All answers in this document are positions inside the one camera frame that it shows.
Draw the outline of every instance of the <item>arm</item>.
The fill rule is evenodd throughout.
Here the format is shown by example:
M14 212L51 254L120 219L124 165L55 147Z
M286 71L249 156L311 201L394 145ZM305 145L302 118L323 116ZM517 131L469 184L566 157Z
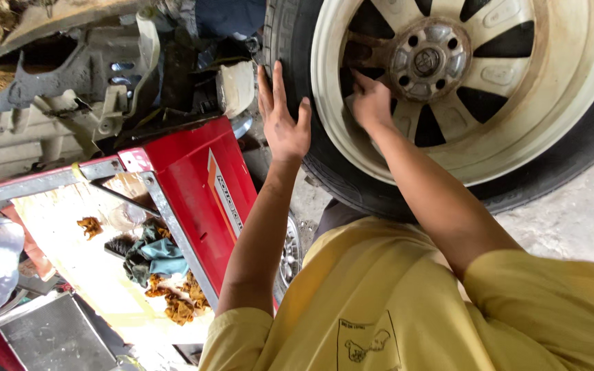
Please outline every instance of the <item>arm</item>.
M354 71L354 116L375 140L405 198L453 272L497 249L521 249L465 186L407 140L393 123L391 92Z
M228 260L217 316L243 307L258 308L270 316L274 313L272 289L286 238L290 197L301 159L311 143L308 98L301 101L299 121L295 124L288 113L282 72L281 63L277 61L272 92L265 69L258 67L258 107L272 150L272 162L267 180Z

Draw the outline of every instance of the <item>right hand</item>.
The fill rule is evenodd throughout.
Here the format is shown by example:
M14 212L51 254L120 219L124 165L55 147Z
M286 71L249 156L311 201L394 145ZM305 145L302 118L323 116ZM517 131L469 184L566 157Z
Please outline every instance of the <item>right hand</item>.
M391 117L391 90L380 81L375 81L353 69L354 118L371 136L376 130L397 130Z

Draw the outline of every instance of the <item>wheel rim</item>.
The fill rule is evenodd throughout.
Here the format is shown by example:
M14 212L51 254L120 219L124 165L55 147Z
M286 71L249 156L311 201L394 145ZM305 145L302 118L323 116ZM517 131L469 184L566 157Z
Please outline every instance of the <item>wheel rim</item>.
M392 89L403 135L467 186L540 155L594 101L594 0L325 0L313 39L327 135L386 183L384 158L350 113L347 67Z

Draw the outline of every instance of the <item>lug nut hole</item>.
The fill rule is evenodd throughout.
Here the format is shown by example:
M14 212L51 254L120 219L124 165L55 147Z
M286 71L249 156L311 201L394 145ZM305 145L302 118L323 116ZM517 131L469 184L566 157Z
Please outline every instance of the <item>lug nut hole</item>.
M452 38L448 41L448 48L450 50L455 49L456 47L458 47L458 39L456 38Z

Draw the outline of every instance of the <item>yellow t-shirt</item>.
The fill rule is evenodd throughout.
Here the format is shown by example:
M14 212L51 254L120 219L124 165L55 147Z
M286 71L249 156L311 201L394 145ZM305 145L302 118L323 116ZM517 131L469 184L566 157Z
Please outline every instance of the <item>yellow t-shirt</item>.
M594 370L594 263L493 251L458 291L415 227L325 233L272 319L229 310L202 370Z

